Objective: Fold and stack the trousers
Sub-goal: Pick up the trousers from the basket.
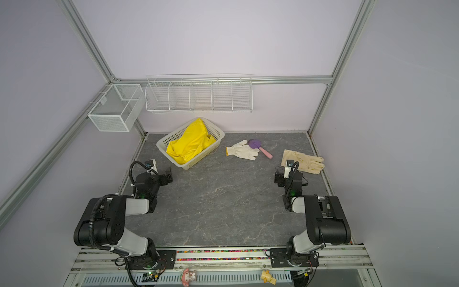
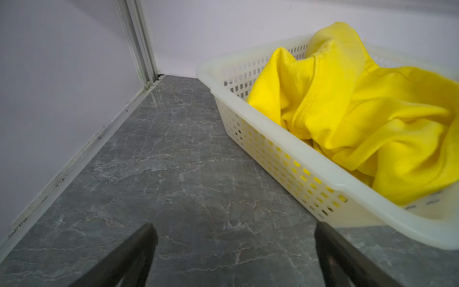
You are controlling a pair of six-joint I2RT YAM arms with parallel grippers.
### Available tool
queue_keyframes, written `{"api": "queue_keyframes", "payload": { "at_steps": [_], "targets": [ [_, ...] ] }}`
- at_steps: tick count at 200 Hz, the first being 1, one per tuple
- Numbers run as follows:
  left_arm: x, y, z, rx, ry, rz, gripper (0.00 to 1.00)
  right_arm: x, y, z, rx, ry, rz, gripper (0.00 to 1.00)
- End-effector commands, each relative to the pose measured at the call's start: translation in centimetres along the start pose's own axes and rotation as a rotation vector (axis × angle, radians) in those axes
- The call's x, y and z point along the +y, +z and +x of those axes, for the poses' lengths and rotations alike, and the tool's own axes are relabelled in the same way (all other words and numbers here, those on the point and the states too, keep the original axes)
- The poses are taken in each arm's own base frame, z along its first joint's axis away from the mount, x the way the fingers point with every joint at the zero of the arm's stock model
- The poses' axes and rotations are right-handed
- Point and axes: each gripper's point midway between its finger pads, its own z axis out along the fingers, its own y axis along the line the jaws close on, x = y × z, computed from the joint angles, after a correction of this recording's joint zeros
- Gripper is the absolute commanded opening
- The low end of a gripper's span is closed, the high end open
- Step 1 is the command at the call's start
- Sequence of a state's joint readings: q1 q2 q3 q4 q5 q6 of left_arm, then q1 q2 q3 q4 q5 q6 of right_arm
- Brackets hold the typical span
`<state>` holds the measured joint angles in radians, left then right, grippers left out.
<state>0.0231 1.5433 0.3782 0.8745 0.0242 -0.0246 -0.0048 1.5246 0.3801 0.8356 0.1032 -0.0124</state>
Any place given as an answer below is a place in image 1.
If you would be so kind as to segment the yellow trousers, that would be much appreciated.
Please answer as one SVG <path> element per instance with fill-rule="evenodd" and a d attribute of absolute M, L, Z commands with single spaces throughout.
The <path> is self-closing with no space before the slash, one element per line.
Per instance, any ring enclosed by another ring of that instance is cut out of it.
<path fill-rule="evenodd" d="M 183 165 L 215 142 L 216 139 L 208 134 L 203 120 L 198 118 L 185 129 L 179 139 L 169 142 L 166 153 L 178 164 Z"/>

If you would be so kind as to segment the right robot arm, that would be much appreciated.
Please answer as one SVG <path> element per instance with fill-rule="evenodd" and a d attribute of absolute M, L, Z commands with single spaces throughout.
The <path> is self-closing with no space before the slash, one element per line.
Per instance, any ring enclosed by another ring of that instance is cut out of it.
<path fill-rule="evenodd" d="M 269 250 L 273 267 L 317 267 L 320 249 L 351 242 L 351 229 L 339 198 L 303 195 L 302 188 L 308 181 L 299 167 L 299 162 L 287 160 L 284 171 L 275 173 L 274 182 L 284 188 L 286 211 L 304 215 L 306 229 L 292 236 L 285 248 Z"/>

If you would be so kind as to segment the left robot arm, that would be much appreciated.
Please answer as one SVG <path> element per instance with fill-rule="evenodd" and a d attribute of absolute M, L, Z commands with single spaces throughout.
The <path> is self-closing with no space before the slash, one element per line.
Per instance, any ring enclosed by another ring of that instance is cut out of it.
<path fill-rule="evenodd" d="M 159 253 L 151 238 L 131 232 L 126 218 L 155 211 L 160 187 L 173 182 L 172 169 L 161 173 L 155 160 L 133 161 L 128 177 L 131 194 L 108 194 L 89 201 L 76 225 L 74 243 L 117 254 L 128 270 L 167 270 L 175 257 Z"/>

